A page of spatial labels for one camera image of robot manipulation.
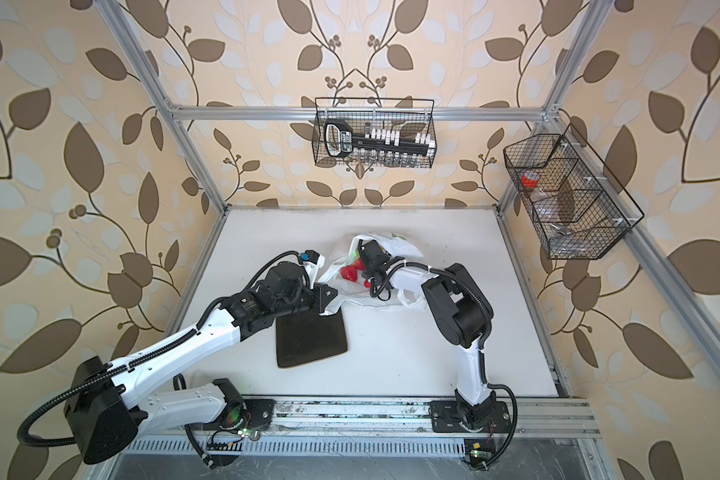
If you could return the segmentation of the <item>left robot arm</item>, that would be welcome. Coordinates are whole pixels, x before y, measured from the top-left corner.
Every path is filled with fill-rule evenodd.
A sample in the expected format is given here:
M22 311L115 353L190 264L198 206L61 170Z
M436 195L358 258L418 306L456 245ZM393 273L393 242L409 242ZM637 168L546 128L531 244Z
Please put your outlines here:
M314 250L286 251L267 262L238 293L213 300L189 327L133 354L103 363L83 362L72 386L20 424L27 447L75 445L82 460L108 460L151 430L220 421L241 404L227 379L160 395L170 380L212 354L242 343L276 319L322 314L337 295L316 280L325 258Z

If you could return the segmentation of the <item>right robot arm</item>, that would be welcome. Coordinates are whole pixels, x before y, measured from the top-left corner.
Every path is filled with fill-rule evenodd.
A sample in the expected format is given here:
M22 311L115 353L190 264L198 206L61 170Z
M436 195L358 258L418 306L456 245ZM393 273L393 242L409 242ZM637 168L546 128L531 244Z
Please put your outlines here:
M454 398L429 404L432 430L482 435L465 447L465 463L472 470L489 470L508 449L518 424L513 390L488 380L485 345L494 318L490 302L460 263L433 268L393 256L375 240L361 240L358 254L373 298L392 291L421 294L438 331L455 346Z

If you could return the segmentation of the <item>white plastic bag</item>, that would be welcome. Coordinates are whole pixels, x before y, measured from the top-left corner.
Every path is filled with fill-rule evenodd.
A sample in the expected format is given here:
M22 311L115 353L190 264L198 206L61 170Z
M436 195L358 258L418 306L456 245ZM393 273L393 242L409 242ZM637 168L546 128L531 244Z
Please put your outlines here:
M391 260L382 274L364 278L358 271L358 281L346 281L340 276L340 269L353 265L359 259L358 242L376 240L390 255ZM351 242L339 244L331 256L332 262L318 281L338 290L338 296L328 305L326 315L337 313L341 307L355 305L379 311L401 311L428 309L422 291L425 281L433 275L428 269L413 267L424 259L422 251L407 238L391 232L359 234Z

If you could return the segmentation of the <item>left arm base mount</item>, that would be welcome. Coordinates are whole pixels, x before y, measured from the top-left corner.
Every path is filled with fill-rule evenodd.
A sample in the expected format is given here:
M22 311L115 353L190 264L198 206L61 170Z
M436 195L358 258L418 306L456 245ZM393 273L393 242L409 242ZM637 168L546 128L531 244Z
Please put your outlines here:
M184 426L194 452L209 469L231 465L247 443L258 441L274 417L273 399L246 399L225 410L214 422Z

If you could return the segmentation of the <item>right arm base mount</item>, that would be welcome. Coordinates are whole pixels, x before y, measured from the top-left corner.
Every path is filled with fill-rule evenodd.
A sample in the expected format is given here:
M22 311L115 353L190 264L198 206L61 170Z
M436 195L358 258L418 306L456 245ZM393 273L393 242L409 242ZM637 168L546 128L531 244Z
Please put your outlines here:
M489 470L513 439L517 422L506 402L491 393L477 405L456 396L455 400L429 403L429 417L435 433L473 433L478 439L465 441L465 462L472 470Z

